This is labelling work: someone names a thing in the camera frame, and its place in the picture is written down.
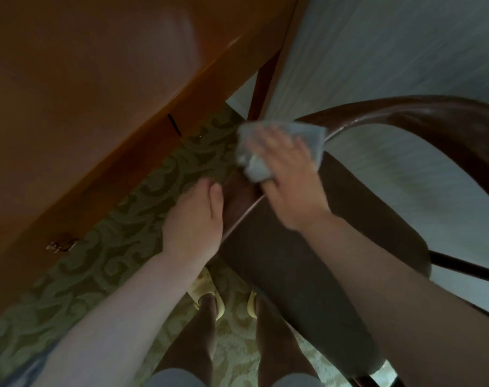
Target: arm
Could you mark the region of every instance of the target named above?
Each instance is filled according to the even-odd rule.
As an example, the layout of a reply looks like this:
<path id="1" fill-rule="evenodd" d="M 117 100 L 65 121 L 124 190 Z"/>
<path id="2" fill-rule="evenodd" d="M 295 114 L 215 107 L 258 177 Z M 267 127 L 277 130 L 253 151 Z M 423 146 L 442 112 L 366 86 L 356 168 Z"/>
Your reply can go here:
<path id="1" fill-rule="evenodd" d="M 263 190 L 343 287 L 408 386 L 489 385 L 489 318 L 436 286 L 329 210 L 300 140 L 261 131 L 251 143 L 275 174 Z"/>
<path id="2" fill-rule="evenodd" d="M 200 180 L 164 222 L 164 250 L 73 327 L 34 386 L 122 386 L 133 379 L 164 320 L 217 252 L 219 184 Z"/>

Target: chair seat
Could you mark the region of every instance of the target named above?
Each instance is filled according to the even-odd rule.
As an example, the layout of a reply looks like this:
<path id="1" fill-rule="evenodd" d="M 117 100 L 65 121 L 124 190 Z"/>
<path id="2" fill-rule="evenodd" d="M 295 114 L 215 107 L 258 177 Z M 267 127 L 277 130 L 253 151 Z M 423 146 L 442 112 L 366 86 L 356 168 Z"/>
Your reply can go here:
<path id="1" fill-rule="evenodd" d="M 429 251 L 413 228 L 330 154 L 319 172 L 334 214 L 429 277 Z M 266 198 L 223 242 L 220 256 L 345 377 L 372 374 L 383 364 L 332 273 L 299 234 L 280 224 Z"/>

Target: hand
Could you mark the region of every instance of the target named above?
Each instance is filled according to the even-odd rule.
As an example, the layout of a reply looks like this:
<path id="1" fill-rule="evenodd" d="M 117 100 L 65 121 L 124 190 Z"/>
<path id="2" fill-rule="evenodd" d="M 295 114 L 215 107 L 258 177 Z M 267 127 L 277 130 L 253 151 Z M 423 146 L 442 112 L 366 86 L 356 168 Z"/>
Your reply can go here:
<path id="1" fill-rule="evenodd" d="M 311 153 L 300 137 L 288 136 L 277 127 L 259 128 L 249 148 L 260 156 L 274 174 L 275 181 L 263 182 L 266 194 L 280 222 L 301 232 L 330 212 Z"/>
<path id="2" fill-rule="evenodd" d="M 200 179 L 182 194 L 165 219 L 163 252 L 203 265 L 218 251 L 223 234 L 223 191 Z"/>

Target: leg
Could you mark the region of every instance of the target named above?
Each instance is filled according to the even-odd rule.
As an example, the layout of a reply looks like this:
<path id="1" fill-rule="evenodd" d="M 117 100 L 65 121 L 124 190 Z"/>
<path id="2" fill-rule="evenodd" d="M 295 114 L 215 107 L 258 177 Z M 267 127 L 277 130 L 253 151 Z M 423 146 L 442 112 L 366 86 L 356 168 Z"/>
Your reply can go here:
<path id="1" fill-rule="evenodd" d="M 214 295 L 210 293 L 203 295 L 199 304 L 200 309 L 170 345 L 155 372 L 168 368 L 181 368 L 210 386 L 217 315 Z"/>
<path id="2" fill-rule="evenodd" d="M 293 373 L 318 378 L 313 366 L 300 350 L 289 326 L 260 296 L 255 300 L 255 313 L 257 347 L 261 354 L 259 387 L 270 387 L 280 378 Z"/>

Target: right hand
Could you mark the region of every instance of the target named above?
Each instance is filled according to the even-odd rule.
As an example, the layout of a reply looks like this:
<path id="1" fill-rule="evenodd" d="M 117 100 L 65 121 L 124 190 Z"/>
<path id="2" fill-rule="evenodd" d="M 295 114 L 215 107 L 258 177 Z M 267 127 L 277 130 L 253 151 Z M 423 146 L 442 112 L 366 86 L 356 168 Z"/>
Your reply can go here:
<path id="1" fill-rule="evenodd" d="M 261 187 L 282 224 L 302 232 L 330 212 L 316 165 L 300 137 L 293 139 L 277 127 L 259 128 L 248 145 L 274 174 Z"/>

